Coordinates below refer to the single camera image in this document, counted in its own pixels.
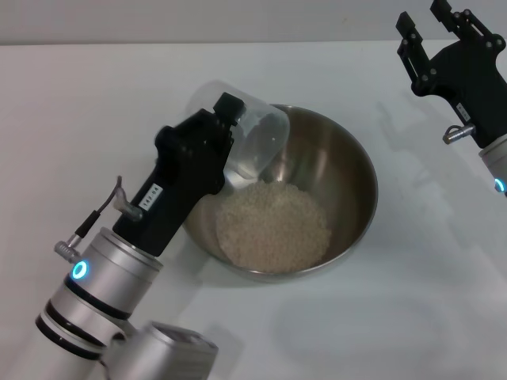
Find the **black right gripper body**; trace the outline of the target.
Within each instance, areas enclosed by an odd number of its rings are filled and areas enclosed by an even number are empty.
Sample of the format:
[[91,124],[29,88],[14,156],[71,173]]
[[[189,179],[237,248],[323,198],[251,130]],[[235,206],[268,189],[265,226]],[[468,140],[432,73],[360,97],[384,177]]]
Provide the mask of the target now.
[[506,134],[506,81],[497,69],[503,39],[459,40],[430,59],[436,71],[431,94],[444,98],[460,120],[475,125],[473,139],[485,148]]

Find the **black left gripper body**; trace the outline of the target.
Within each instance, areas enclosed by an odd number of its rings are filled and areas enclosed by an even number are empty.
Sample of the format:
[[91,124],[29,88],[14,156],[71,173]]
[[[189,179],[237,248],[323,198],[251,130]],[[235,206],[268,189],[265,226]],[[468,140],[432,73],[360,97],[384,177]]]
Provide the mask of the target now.
[[163,127],[154,144],[154,170],[132,199],[143,213],[138,222],[120,217],[112,231],[152,256],[162,254],[196,204],[224,186],[234,114],[204,109]]

